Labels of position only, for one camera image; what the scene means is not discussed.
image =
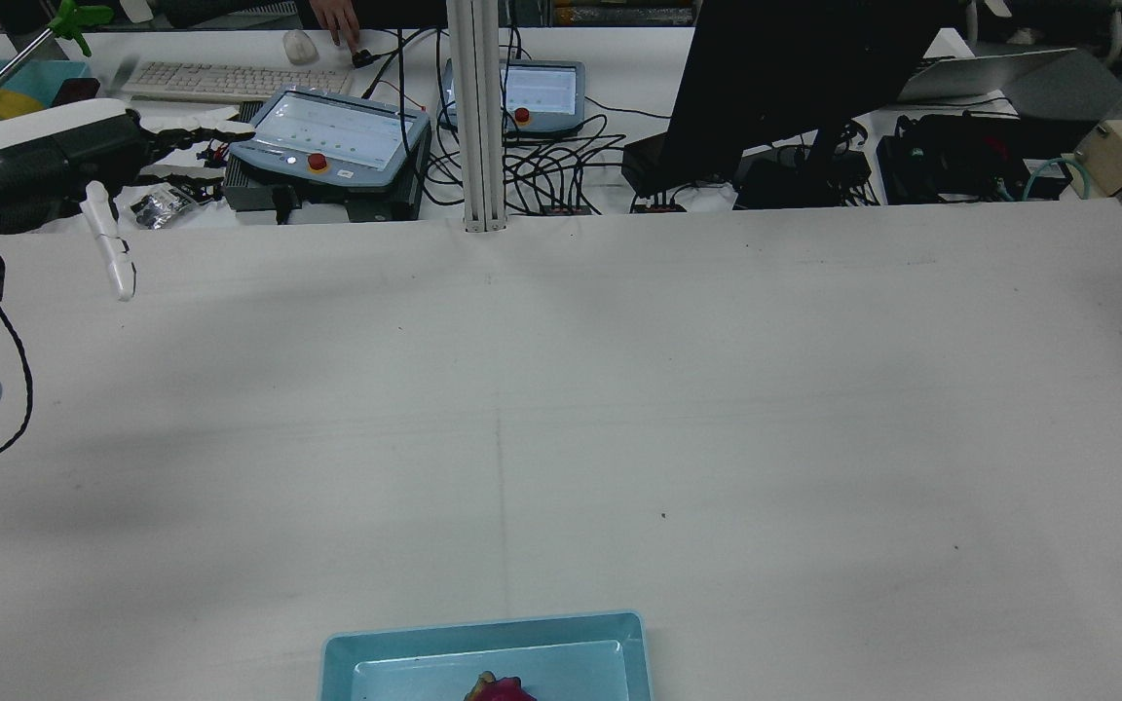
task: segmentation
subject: white table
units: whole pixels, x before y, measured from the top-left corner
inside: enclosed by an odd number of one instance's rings
[[[160,232],[128,305],[79,228],[0,237],[0,698],[635,608],[657,701],[1122,700],[1113,201]]]
[[[132,68],[139,63],[150,59],[174,59],[174,62],[220,62],[240,63],[240,65],[288,67],[288,58],[284,56],[279,31],[201,31],[201,33],[108,33],[90,35],[90,46],[93,57],[90,59],[91,71],[103,84],[110,96],[122,96],[120,85],[128,80]],[[609,107],[636,108],[655,114],[669,114],[672,111],[673,99],[678,92],[678,81],[686,64],[687,49],[690,47],[690,28],[673,27],[569,27],[569,28],[524,28],[522,37],[527,52],[534,58],[546,59],[580,59],[587,66],[587,92],[598,102]],[[327,33],[312,33],[321,58],[314,64],[318,68],[337,68],[349,65],[348,52],[331,45]],[[365,44],[371,52],[387,52],[395,46],[395,37],[387,33],[365,33]],[[67,45],[68,53],[80,58],[75,45]],[[0,36],[0,57],[13,54],[10,43]],[[929,48],[930,55],[971,55],[969,48],[953,28],[940,31]],[[441,56],[448,59],[448,39],[441,40]],[[362,68],[355,84],[355,93],[360,94],[369,85],[375,71],[374,66]],[[435,81],[435,44],[431,37],[410,45],[406,52],[406,93],[433,107],[438,103]],[[396,71],[392,68],[386,75],[388,83],[396,83]],[[377,100],[396,103],[396,93],[387,85],[379,85],[374,94]],[[169,103],[157,100],[130,99],[130,105],[142,114],[190,114],[202,110],[192,103]],[[1005,103],[994,103],[992,110],[1010,111]],[[587,103],[587,113],[597,114],[601,110]],[[899,114],[921,116],[922,110],[907,110],[902,107],[886,107],[885,110],[865,114],[859,122],[868,129],[870,138],[865,150],[873,158],[877,139],[894,132],[894,120]],[[651,119],[641,114],[609,112],[609,132],[625,133],[626,142],[651,137],[666,129],[664,120]],[[585,133],[594,133],[595,126]],[[438,133],[435,138],[444,139],[449,150],[456,150],[456,142],[448,133]],[[617,163],[619,154],[610,151],[599,159]],[[193,165],[192,154],[174,155],[169,163]],[[874,190],[882,192],[881,173],[874,167],[872,182]],[[624,181],[620,168],[591,167],[585,177],[585,191],[592,203],[606,213],[625,212],[632,203],[632,188]],[[121,209],[141,199],[144,188],[129,188],[119,199]],[[440,200],[460,199],[460,188],[432,186],[433,194]],[[690,211],[728,211],[735,202],[732,187],[696,191],[683,191],[678,201]],[[338,205],[307,205],[293,214],[295,223],[325,223],[343,221],[346,213]],[[422,218],[461,218],[461,207],[438,207],[431,201],[424,200]],[[241,218],[261,223],[273,221],[269,216]],[[238,222],[236,213],[227,203],[206,205],[196,216],[187,219],[184,228],[228,227]]]

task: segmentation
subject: computer monitor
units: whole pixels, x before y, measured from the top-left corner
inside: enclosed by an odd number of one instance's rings
[[[818,129],[797,177],[826,204],[847,121],[894,101],[954,0],[705,0],[666,133],[631,144],[636,195],[729,181],[743,153]]]

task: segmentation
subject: monitor stand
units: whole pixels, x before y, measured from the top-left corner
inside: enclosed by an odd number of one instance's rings
[[[789,210],[840,207],[843,188],[836,183],[866,178],[867,159],[861,151],[838,154],[843,124],[828,124],[816,132],[807,158],[797,147],[775,148],[744,157],[735,175],[736,210]],[[785,157],[788,150],[791,157]]]

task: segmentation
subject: wooden block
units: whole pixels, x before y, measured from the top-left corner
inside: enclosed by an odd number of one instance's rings
[[[1105,120],[1076,148],[1079,163],[1094,177],[1096,190],[1113,194],[1122,188],[1122,120]]]

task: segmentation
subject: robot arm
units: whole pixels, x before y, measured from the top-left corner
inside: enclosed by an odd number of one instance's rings
[[[93,231],[114,296],[132,298],[137,267],[129,259],[129,245],[120,237],[113,196],[129,185],[154,182],[209,183],[222,178],[210,168],[155,165],[175,150],[200,141],[243,141],[254,136],[249,124],[228,121],[236,110],[223,108],[180,120],[146,121],[119,100],[89,100],[72,105],[17,117],[0,122],[0,233],[22,233],[46,222],[83,212]],[[3,258],[0,257],[0,302],[3,301]],[[0,316],[17,342],[26,369],[24,345]],[[0,446],[10,446],[28,426]]]
[[[228,121],[234,108],[142,120],[119,100],[88,100],[0,122],[0,233],[22,233],[85,214],[116,297],[132,298],[137,271],[117,227],[113,196],[153,182],[218,182],[209,168],[153,165],[200,141],[243,141],[252,126]],[[1,289],[0,259],[0,298]]]

